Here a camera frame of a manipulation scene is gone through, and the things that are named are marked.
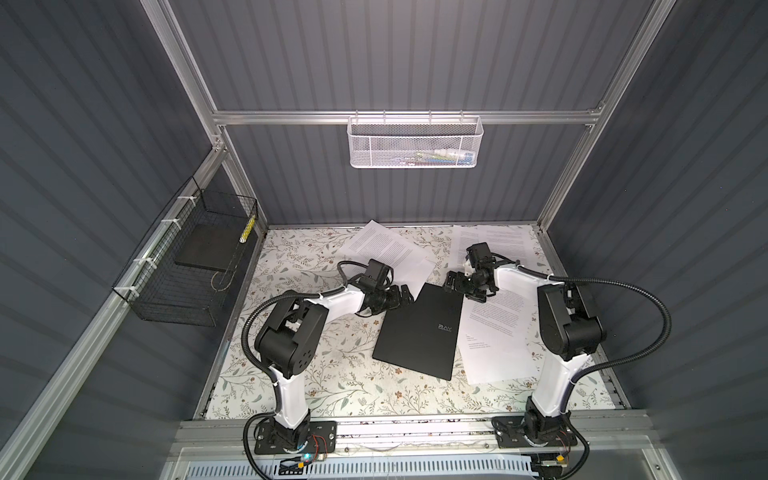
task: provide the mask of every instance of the black wire basket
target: black wire basket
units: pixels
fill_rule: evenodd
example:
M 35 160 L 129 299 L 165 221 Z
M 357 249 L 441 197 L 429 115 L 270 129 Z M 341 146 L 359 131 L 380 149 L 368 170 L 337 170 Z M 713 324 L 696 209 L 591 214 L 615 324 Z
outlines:
M 132 284 L 116 283 L 113 290 L 143 320 L 216 326 L 230 315 L 244 280 L 250 261 L 250 255 L 244 254 L 253 251 L 258 237 L 257 232 L 247 236 L 244 232 L 256 228 L 256 215 L 257 202 L 252 197 L 198 188 L 175 219 L 162 220 L 167 226 L 148 254 L 137 259 L 141 246 L 137 248 L 118 277 L 139 262 Z M 240 232 L 227 243 L 226 251 L 232 254 L 225 267 L 212 270 L 177 261 L 199 226 L 206 231 Z

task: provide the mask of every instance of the metal basket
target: metal basket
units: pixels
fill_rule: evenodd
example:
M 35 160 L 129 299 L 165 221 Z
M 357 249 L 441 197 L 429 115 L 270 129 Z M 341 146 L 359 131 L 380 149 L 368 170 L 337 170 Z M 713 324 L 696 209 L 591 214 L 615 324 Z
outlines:
M 141 262 L 131 284 L 116 283 L 113 290 L 143 320 L 216 326 L 234 305 L 250 260 L 244 253 L 253 250 L 258 236 L 254 232 L 234 247 L 224 272 L 177 264 L 175 258 L 196 225 L 245 229 L 256 205 L 252 197 L 198 190 L 167 222 L 157 246 L 129 262 Z
M 350 117 L 354 168 L 472 168 L 482 140 L 480 117 L 382 114 Z

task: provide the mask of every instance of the black mounting plate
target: black mounting plate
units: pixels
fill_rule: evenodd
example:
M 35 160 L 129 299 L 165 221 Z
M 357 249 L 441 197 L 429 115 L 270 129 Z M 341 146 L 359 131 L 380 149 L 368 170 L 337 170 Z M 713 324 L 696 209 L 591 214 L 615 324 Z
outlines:
M 498 447 L 500 449 L 522 449 L 522 448 L 530 448 L 530 447 L 561 447 L 563 446 L 562 443 L 560 443 L 560 440 L 553 439 L 546 444 L 538 444 L 535 445 L 533 443 L 530 443 L 527 438 L 525 438 L 525 435 L 522 431 L 522 423 L 523 423 L 523 415 L 505 415 L 505 416 L 499 416 L 493 418 L 496 422 L 499 422 L 501 425 L 506 427 L 505 429 L 495 429 L 494 436 L 496 437 L 496 442 L 498 443 Z M 578 440 L 576 439 L 576 435 L 573 434 L 571 431 L 566 431 L 566 439 L 564 440 L 565 445 L 569 445 L 571 447 L 574 447 L 577 445 Z
M 312 435 L 322 437 L 318 442 L 319 453 L 333 453 L 336 450 L 336 422 L 310 422 L 310 436 L 304 448 L 299 452 L 286 452 L 280 447 L 280 441 L 277 438 L 273 428 L 273 419 L 268 419 L 259 424 L 253 435 L 256 437 L 256 446 L 253 447 L 253 453 L 256 455 L 282 455 L 286 453 L 314 453 L 315 442 Z

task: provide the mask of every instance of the table surface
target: table surface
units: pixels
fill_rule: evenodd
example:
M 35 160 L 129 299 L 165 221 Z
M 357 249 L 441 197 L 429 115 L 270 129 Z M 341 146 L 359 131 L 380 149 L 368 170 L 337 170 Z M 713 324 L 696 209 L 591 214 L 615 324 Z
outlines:
M 549 263 L 529 225 L 537 268 L 551 273 Z M 207 419 L 242 419 L 274 409 L 272 386 L 266 375 L 245 359 L 240 332 L 245 319 L 264 300 L 285 290 L 320 292 L 341 284 L 336 262 L 338 249 L 359 229 L 270 230 L 248 290 L 227 357 L 211 396 Z M 429 282 L 442 285 L 448 271 L 451 227 L 403 227 L 394 231 L 431 251 L 437 262 Z M 258 333 L 268 312 L 250 331 Z M 305 371 L 306 398 L 318 417 L 372 415 L 431 415 L 522 412 L 537 378 L 469 385 L 461 354 L 456 349 L 450 382 L 402 369 L 371 357 L 384 314 L 370 318 L 342 316 L 326 325 L 317 353 Z M 538 338 L 538 318 L 528 327 L 527 348 L 537 368 L 544 364 L 546 348 Z M 614 409 L 599 373 L 584 377 L 571 396 L 572 409 Z

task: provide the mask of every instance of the gray wall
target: gray wall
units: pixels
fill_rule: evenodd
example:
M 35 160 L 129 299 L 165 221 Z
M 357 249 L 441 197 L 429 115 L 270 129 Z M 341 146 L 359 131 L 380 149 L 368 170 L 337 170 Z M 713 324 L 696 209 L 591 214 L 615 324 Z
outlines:
M 138 2 L 0 2 L 0 445 L 209 150 Z M 126 319 L 29 477 L 154 472 L 218 334 Z
M 171 4 L 221 110 L 439 111 L 596 107 L 650 2 Z M 582 131 L 487 127 L 474 169 L 361 172 L 341 127 L 230 128 L 271 224 L 535 220 Z
M 768 3 L 678 2 L 550 229 L 570 274 L 670 307 L 667 344 L 617 374 L 686 478 L 764 476 L 767 82 Z M 659 332 L 637 296 L 598 304 L 611 358 Z

